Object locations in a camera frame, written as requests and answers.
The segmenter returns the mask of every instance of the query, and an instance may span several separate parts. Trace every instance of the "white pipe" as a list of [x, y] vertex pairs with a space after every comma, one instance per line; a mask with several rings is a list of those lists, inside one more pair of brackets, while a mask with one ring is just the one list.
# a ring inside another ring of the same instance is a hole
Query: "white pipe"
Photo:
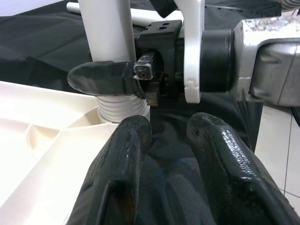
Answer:
[[[78, 3], [67, 3], [67, 10], [72, 13], [80, 14], [80, 7]], [[143, 10], [143, 9], [130, 9], [132, 24], [137, 26], [146, 27], [152, 22], [169, 21], [169, 20], [181, 20], [183, 21], [183, 15], [180, 11], [174, 11], [166, 18], [162, 18], [156, 11]]]
[[[79, 5], [93, 61], [135, 62], [129, 0], [79, 0]], [[119, 123], [131, 115], [149, 118], [150, 107], [136, 96], [98, 97], [98, 102], [104, 121]]]

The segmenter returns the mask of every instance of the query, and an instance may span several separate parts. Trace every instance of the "tiled floor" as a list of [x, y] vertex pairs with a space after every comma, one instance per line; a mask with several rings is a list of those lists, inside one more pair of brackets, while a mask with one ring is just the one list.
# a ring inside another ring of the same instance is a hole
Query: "tiled floor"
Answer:
[[263, 108], [255, 154], [300, 215], [300, 127], [289, 109]]

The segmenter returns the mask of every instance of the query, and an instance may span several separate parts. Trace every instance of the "white plastic bracket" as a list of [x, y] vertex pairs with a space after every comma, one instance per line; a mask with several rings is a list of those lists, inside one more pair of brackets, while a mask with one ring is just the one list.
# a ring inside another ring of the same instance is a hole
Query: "white plastic bracket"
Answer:
[[200, 103], [200, 53], [205, 0], [174, 0], [184, 17], [184, 92], [187, 103]]

